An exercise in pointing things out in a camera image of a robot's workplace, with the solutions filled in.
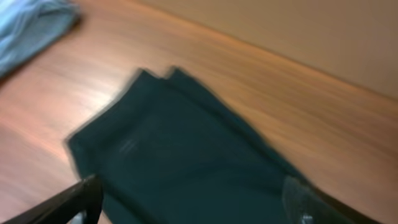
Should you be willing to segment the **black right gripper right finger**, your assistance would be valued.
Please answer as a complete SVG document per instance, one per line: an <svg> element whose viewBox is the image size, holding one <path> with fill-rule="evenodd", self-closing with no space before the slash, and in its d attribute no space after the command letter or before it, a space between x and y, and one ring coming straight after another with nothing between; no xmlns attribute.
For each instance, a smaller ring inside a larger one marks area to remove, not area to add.
<svg viewBox="0 0 398 224"><path fill-rule="evenodd" d="M293 224L378 223L293 177L284 181L282 203L289 222Z"/></svg>

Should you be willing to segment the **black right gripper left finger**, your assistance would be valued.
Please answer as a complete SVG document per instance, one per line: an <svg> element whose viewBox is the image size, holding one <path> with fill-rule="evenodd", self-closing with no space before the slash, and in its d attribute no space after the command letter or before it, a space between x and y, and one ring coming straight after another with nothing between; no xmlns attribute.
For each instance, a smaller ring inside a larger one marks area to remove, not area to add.
<svg viewBox="0 0 398 224"><path fill-rule="evenodd" d="M102 203L102 183L92 175L4 224L97 224Z"/></svg>

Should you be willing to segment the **black shorts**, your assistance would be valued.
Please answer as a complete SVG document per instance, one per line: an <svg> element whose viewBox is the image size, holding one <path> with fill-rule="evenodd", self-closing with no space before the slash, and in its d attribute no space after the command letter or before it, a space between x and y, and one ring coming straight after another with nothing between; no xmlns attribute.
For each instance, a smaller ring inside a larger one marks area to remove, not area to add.
<svg viewBox="0 0 398 224"><path fill-rule="evenodd" d="M82 177L104 186L113 223L290 223L287 177L305 177L181 70L141 72L68 140Z"/></svg>

